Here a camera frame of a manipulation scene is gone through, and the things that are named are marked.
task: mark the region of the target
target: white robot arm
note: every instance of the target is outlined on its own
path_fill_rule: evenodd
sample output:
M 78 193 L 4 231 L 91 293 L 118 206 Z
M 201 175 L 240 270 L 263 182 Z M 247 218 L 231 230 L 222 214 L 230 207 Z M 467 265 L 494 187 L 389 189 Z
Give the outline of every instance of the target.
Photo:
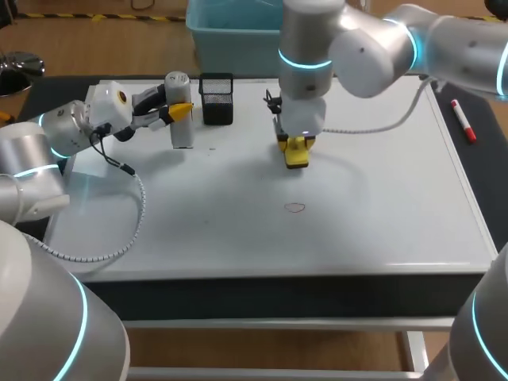
M 191 110 L 189 78 L 172 72 L 163 85 L 139 95 L 112 82 L 90 105 L 73 101 L 31 122 L 0 129 L 0 221 L 15 225 L 39 220 L 67 206 L 69 197 L 56 161 L 109 135 L 126 141 L 140 127 L 171 125 L 174 148 L 192 147 Z M 134 173 L 126 164 L 118 167 Z
M 281 118 L 289 136 L 321 132 L 321 97 L 333 73 L 361 98 L 380 94 L 408 73 L 484 98 L 505 100 L 508 92 L 505 24 L 441 16 L 415 5 L 379 19 L 345 0 L 284 0 L 279 54 Z M 304 109 L 314 112 L 295 112 Z

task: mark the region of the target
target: white cable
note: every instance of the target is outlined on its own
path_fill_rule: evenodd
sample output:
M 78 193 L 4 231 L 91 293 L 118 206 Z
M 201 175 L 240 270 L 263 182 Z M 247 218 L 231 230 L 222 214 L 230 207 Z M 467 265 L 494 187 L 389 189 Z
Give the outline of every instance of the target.
M 420 99 L 421 94 L 423 93 L 423 90 L 426 88 L 426 86 L 431 83 L 434 79 L 428 77 L 421 81 L 420 87 L 416 91 L 416 94 L 413 98 L 413 101 L 411 102 L 410 108 L 406 111 L 406 113 L 394 124 L 387 125 L 385 127 L 380 127 L 378 129 L 323 129 L 323 133 L 348 133 L 351 135 L 356 135 L 360 133 L 384 133 L 386 131 L 390 131 L 391 129 L 396 129 L 400 125 L 404 124 L 405 121 L 407 121 L 407 118 L 411 116 L 411 114 L 414 111 L 414 108 L 418 104 L 418 100 Z
M 0 177 L 2 176 L 6 177 L 7 179 L 10 179 L 14 183 L 14 186 L 16 187 L 17 211 L 16 214 L 14 215 L 13 221 L 11 222 L 11 225 L 15 226 L 19 222 L 21 214 L 23 213 L 23 209 L 25 208 L 25 201 L 23 200 L 23 188 L 21 187 L 19 180 L 16 179 L 14 176 L 9 175 L 8 173 L 0 173 Z
M 105 255 L 105 256 L 94 256 L 94 257 L 68 256 L 68 255 L 62 254 L 61 252 L 57 252 L 56 250 L 47 246 L 44 242 L 41 242 L 38 239 L 36 239 L 28 234 L 23 233 L 23 235 L 29 241 L 32 241 L 34 244 L 36 244 L 37 246 L 39 246 L 40 248 L 42 248 L 43 250 L 45 250 L 52 256 L 55 256 L 56 258 L 59 258 L 61 260 L 68 260 L 71 262 L 102 262 L 104 260 L 112 260 L 113 258 L 118 258 L 119 256 L 123 256 L 133 246 L 134 242 L 136 242 L 137 236 L 140 233 L 141 225 L 143 224 L 144 213 L 146 211 L 146 192 L 144 190 L 144 185 L 141 182 L 141 179 L 138 175 L 134 175 L 133 178 L 136 179 L 137 185 L 140 188 L 141 211 L 140 211 L 140 216 L 137 219 L 136 231 L 134 232 L 132 239 L 126 246 L 124 246 L 120 250 L 117 250 L 116 252 L 109 254 L 109 255 Z

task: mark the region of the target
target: whiteboard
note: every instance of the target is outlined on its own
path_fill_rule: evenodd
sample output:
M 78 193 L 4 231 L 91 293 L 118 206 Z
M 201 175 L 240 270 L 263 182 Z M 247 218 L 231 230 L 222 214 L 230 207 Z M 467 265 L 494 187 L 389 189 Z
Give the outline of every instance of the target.
M 158 83 L 124 84 L 136 93 Z M 334 80 L 326 127 L 388 125 L 419 84 L 405 77 L 365 100 Z M 310 166 L 288 170 L 262 100 L 266 89 L 279 93 L 276 80 L 235 81 L 234 123 L 223 127 L 202 124 L 198 85 L 191 87 L 194 149 L 171 149 L 168 129 L 105 140 L 108 154 L 143 180 L 148 208 L 137 242 L 119 260 L 63 262 L 80 279 L 471 273 L 496 257 L 431 89 L 396 130 L 323 133 Z M 73 256 L 128 242 L 139 210 L 136 182 L 91 148 L 67 175 L 71 205 L 53 218 L 46 241 Z M 291 203 L 305 209 L 291 213 Z

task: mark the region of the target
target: black mat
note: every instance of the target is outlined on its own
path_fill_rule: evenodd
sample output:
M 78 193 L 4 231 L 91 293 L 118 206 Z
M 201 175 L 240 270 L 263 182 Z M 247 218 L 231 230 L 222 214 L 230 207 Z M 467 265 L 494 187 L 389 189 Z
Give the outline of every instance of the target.
M 74 99 L 101 79 L 53 77 L 36 83 L 20 121 Z M 459 100 L 478 142 L 470 145 L 450 102 Z M 508 144 L 488 103 L 455 87 L 437 95 L 460 160 L 499 250 L 508 241 Z M 42 237 L 45 222 L 20 228 Z M 122 320 L 453 316 L 481 279 L 476 275 L 379 275 L 88 283 Z

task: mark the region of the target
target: wooden floor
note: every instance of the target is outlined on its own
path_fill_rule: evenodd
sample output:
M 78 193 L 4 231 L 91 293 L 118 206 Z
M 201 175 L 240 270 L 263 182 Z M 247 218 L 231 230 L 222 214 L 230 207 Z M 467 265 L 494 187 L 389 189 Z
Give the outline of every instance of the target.
M 149 0 L 136 0 L 138 6 Z M 459 16 L 487 14 L 478 0 L 419 0 L 417 4 Z M 373 0 L 386 13 L 396 0 Z M 137 14 L 185 15 L 187 0 L 157 0 Z M 128 0 L 19 0 L 21 12 L 135 13 Z M 47 75 L 162 75 L 171 70 L 198 73 L 191 35 L 182 23 L 103 20 L 20 20 L 0 30 L 4 51 L 35 52 Z M 0 98 L 0 110 L 17 114 L 26 94 Z M 495 112 L 508 132 L 508 114 Z M 135 366 L 402 370 L 405 361 L 394 333 L 322 331 L 140 330 L 131 329 Z M 447 340 L 425 337 L 432 357 Z

